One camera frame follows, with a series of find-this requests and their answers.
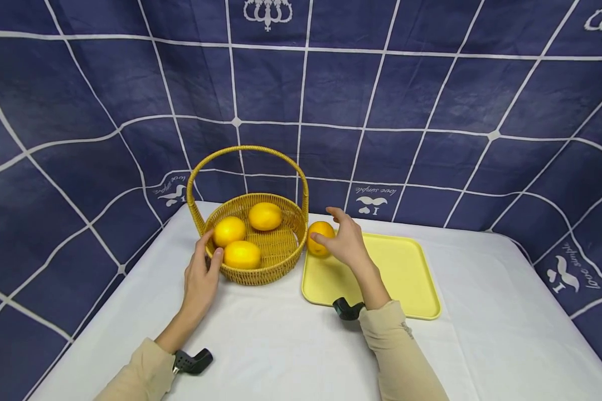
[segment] yellow tray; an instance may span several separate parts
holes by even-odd
[[[363,234],[363,241],[391,298],[401,302],[406,317],[439,317],[441,304],[418,242],[369,233]],[[301,292],[306,300],[319,305],[332,306],[342,296],[350,305],[363,301],[352,271],[333,256],[318,258],[306,253]]]

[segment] white tablecloth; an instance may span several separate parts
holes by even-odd
[[[199,203],[207,217],[215,203]],[[310,215],[310,222],[326,216]],[[516,246],[490,233],[359,221],[365,232],[412,237],[431,268],[442,313],[408,320],[450,400],[602,401],[602,363]],[[182,299],[198,239],[186,206],[42,383],[32,400],[91,400]],[[304,256],[276,283],[222,279],[184,347],[212,351],[202,376],[179,375],[166,400],[378,400],[376,362],[358,324],[311,305]]]

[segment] beige sleeve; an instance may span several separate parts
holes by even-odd
[[[362,309],[359,321],[368,346],[377,356],[383,401],[448,401],[412,337],[398,301],[374,311]]]
[[[95,398],[96,401],[158,401],[174,381],[174,355],[145,338],[124,366]]]

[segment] orange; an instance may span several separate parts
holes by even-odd
[[[248,241],[235,241],[225,247],[222,262],[234,269],[256,269],[260,265],[260,249]]]
[[[283,220],[283,212],[274,203],[260,202],[250,209],[247,220],[250,221],[252,228],[258,231],[270,231],[279,227]]]
[[[330,223],[327,223],[327,221],[316,221],[308,228],[308,252],[318,257],[330,255],[330,252],[328,252],[325,246],[318,244],[312,238],[310,238],[310,234],[313,232],[319,233],[328,238],[334,238],[334,228],[332,228]]]
[[[216,246],[225,248],[234,241],[244,239],[245,231],[245,223],[243,223],[243,220],[234,216],[229,216],[216,223],[212,239]]]

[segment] woven basket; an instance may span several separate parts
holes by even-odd
[[[281,157],[281,159],[287,161],[297,170],[303,183],[301,208],[291,200],[279,195],[264,193],[246,194],[225,202],[209,216],[207,221],[204,221],[201,212],[196,207],[194,195],[192,194],[196,174],[210,160],[229,152],[242,150],[270,153],[270,155]],[[250,226],[250,222],[247,220],[247,213],[251,207],[259,202],[274,203],[281,208],[281,211],[283,211],[283,222],[281,222],[278,228],[273,231],[262,232]],[[228,216],[237,216],[243,220],[247,228],[245,240],[258,245],[261,250],[260,267],[254,270],[243,270],[234,269],[222,263],[221,273],[229,280],[243,284],[244,286],[262,286],[263,284],[275,282],[288,274],[294,265],[296,265],[301,255],[301,250],[305,245],[305,240],[308,237],[308,181],[305,179],[305,174],[288,156],[263,146],[233,146],[232,148],[225,148],[214,152],[201,160],[196,168],[192,170],[190,179],[187,181],[187,205],[190,207],[192,218],[194,218],[194,223],[201,236],[210,229],[213,229],[221,219]],[[212,257],[215,249],[212,241],[209,241],[205,249],[207,250],[207,255]]]

